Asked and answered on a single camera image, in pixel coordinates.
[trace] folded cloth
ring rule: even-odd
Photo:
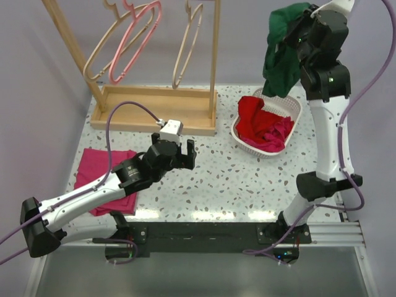
[[[243,96],[238,102],[239,123],[236,125],[239,138],[245,143],[265,152],[280,152],[285,148],[294,122],[290,117],[262,110],[264,100]]]
[[[114,167],[122,161],[132,158],[134,155],[136,155],[136,152],[133,152],[132,150],[128,150],[127,152],[112,151],[111,166]],[[82,153],[74,189],[78,189],[79,187],[82,187],[104,175],[107,169],[107,151],[85,148]],[[137,194],[135,193],[122,199],[107,202],[89,212],[94,216],[104,215],[113,210],[133,214],[135,212],[136,195]]]
[[[288,25],[303,15],[310,3],[295,3],[277,9],[270,14],[268,48],[265,54],[262,94],[268,97],[285,98],[300,79],[299,61],[295,49],[282,42]]]

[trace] wooden base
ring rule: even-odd
[[[102,88],[106,111],[98,105],[92,114],[91,126],[104,130],[109,113],[120,102],[136,101],[165,121],[176,119],[183,123],[183,134],[214,136],[216,128],[217,91],[213,96],[213,110],[209,111],[210,90],[192,88],[135,87],[105,85]],[[111,130],[158,132],[153,118],[141,108],[124,105],[113,115]]]

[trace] magenta cloth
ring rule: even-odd
[[[287,118],[283,118],[280,122],[271,126],[264,134],[264,139],[267,141],[264,144],[257,144],[253,140],[247,139],[243,136],[241,136],[241,139],[245,143],[259,150],[269,153],[278,153],[285,148],[286,138],[289,136],[293,125],[294,122],[289,116]]]
[[[128,150],[127,152],[112,151],[111,152],[111,166],[114,167],[120,164],[122,161],[132,158],[136,155],[136,152]],[[104,175],[108,169],[108,153],[104,150],[93,150],[85,148],[79,169],[74,184],[74,189],[78,189],[100,176]],[[136,193],[127,197],[107,202],[91,211],[94,216],[104,215],[110,213],[113,210],[120,211],[122,213],[135,213]]]

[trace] plastic basket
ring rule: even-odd
[[[303,112],[303,106],[301,102],[291,96],[287,96],[286,98],[280,98],[280,97],[267,97],[262,94],[262,88],[259,88],[253,93],[253,96],[262,98],[264,100],[264,110],[269,111],[271,113],[275,113],[279,116],[287,117],[289,116],[292,121],[295,122],[293,125],[293,128],[289,134],[289,136],[286,138],[285,141],[285,148],[287,144],[289,143],[290,137],[293,135],[293,132],[295,130],[295,127],[298,123],[298,120],[301,116],[301,113]],[[234,120],[232,126],[231,126],[231,135],[234,137],[235,141],[238,143],[238,147],[247,151],[248,153],[251,153],[252,155],[255,155],[259,158],[273,158],[280,153],[282,153],[285,149],[283,149],[280,152],[277,153],[268,153],[263,150],[259,150],[258,148],[252,147],[249,144],[246,144],[243,142],[238,135],[237,130],[235,129],[236,125],[239,123],[239,116],[236,117]]]

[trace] terrazzo table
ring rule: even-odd
[[[315,170],[314,123],[302,87],[290,95],[301,100],[303,114],[285,151],[273,159],[259,159],[237,148],[230,127],[238,114],[238,100],[252,95],[258,86],[217,86],[215,137],[183,135],[183,143],[196,143],[196,168],[174,170],[150,189],[138,193],[136,214],[128,221],[146,222],[271,222],[297,193],[297,174]],[[67,190],[75,183],[84,148],[105,150],[105,132],[91,128],[93,99],[74,158]],[[150,134],[111,131],[112,150],[146,151]],[[328,199],[327,204],[335,205]],[[337,211],[317,209],[309,222],[339,222]]]

